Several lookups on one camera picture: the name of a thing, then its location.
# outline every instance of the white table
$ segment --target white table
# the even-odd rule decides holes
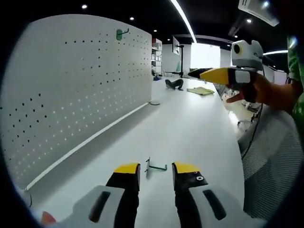
[[[226,189],[243,206],[242,161],[228,113],[216,92],[200,96],[186,91],[198,86],[215,90],[214,85],[185,79],[184,91],[173,91],[165,87],[164,80],[152,83],[152,97],[160,101],[159,106],[148,104],[122,120],[34,185],[30,189],[34,210],[48,211],[60,221],[94,186],[105,185],[119,165],[139,162],[140,205],[135,226],[180,227],[174,205],[174,161],[195,164],[210,184]],[[146,179],[149,156],[152,165],[167,164],[168,170],[152,170]]]

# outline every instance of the black cable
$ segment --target black cable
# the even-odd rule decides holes
[[[260,114],[259,114],[259,116],[258,116],[258,118],[257,118],[256,127],[255,127],[255,130],[253,131],[252,138],[251,138],[251,140],[250,140],[250,142],[249,142],[249,145],[248,145],[248,147],[247,147],[247,150],[245,151],[245,153],[244,153],[243,156],[242,156],[242,159],[245,157],[245,155],[247,154],[247,152],[249,151],[249,149],[250,149],[250,147],[251,147],[251,144],[252,144],[252,142],[253,142],[253,139],[254,139],[255,134],[256,134],[256,131],[257,131],[258,123],[260,122],[260,118],[261,118],[261,115],[262,115],[262,109],[263,109],[263,104],[261,105]]]

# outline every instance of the black ceiling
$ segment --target black ceiling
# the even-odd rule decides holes
[[[178,0],[185,12],[195,35],[206,35],[228,40],[236,40],[229,36],[229,31],[237,25],[238,39],[258,40],[264,52],[286,49],[286,32],[280,24],[271,27],[262,20],[244,13],[238,9],[238,0]],[[81,5],[88,5],[83,10]],[[145,30],[160,39],[164,44],[169,43],[167,38],[176,34],[189,34],[178,11],[170,0],[113,0],[98,2],[83,2],[68,4],[43,2],[14,5],[9,8],[10,16],[5,20],[10,23],[6,29],[10,31],[6,39],[12,39],[20,29],[29,22],[60,14],[90,14],[119,20],[142,30]],[[247,18],[252,23],[246,24]],[[180,43],[192,42],[191,38],[178,38]],[[197,39],[198,42],[208,42],[228,49],[227,43],[214,40]],[[269,56],[269,64],[276,65],[279,69],[287,70],[287,56]]]

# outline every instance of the mesh chair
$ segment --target mesh chair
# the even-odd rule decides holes
[[[256,124],[238,141],[242,156]],[[244,211],[253,218],[269,219],[291,188],[303,158],[292,117],[265,105],[254,140],[243,158]]]

